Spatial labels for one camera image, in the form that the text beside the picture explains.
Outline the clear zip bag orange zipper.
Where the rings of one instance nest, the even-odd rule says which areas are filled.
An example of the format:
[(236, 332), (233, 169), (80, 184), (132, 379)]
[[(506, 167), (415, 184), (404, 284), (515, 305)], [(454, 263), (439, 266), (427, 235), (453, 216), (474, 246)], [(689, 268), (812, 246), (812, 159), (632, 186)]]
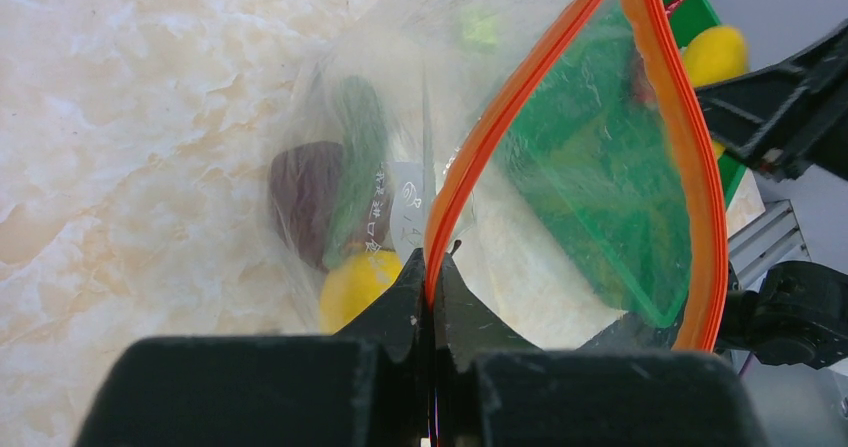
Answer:
[(378, 0), (299, 74), (281, 240), (349, 324), (414, 253), (545, 349), (711, 350), (725, 196), (663, 0)]

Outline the dark red apple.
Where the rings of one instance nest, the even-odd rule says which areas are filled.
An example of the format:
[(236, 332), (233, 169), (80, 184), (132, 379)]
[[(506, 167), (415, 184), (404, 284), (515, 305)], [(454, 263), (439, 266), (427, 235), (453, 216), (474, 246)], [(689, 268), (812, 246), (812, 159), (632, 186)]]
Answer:
[(325, 272), (323, 261), (334, 212), (343, 147), (318, 141), (283, 150), (269, 171), (271, 217), (277, 235), (308, 266)]

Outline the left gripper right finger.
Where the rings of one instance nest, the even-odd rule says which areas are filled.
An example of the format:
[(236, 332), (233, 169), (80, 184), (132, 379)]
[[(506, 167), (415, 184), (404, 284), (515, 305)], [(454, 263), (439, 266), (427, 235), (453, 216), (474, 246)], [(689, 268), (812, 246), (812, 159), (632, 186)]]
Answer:
[(764, 446), (736, 373), (701, 352), (545, 351), (465, 284), (451, 257), (434, 303), (437, 446)]

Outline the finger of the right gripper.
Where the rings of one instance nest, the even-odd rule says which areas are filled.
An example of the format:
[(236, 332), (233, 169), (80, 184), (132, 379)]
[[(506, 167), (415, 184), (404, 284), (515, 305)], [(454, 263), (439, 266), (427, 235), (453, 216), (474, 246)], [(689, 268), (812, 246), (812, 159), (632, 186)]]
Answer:
[(774, 181), (847, 179), (847, 23), (791, 57), (695, 90), (712, 138)]

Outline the red chili pepper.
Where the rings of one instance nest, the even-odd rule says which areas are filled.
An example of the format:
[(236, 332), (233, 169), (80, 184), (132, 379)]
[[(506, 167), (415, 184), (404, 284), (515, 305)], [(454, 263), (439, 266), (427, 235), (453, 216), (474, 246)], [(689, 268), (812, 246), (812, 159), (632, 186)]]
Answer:
[(664, 4), (665, 15), (668, 20), (671, 20), (674, 13), (677, 9), (685, 2), (686, 0), (669, 0)]

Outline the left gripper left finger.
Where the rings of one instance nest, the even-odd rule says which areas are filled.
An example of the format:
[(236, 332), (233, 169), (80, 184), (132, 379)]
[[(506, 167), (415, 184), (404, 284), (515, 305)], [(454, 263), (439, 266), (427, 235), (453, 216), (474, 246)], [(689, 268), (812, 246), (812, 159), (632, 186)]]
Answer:
[(99, 388), (79, 446), (416, 446), (428, 426), (425, 261), (332, 335), (150, 337)]

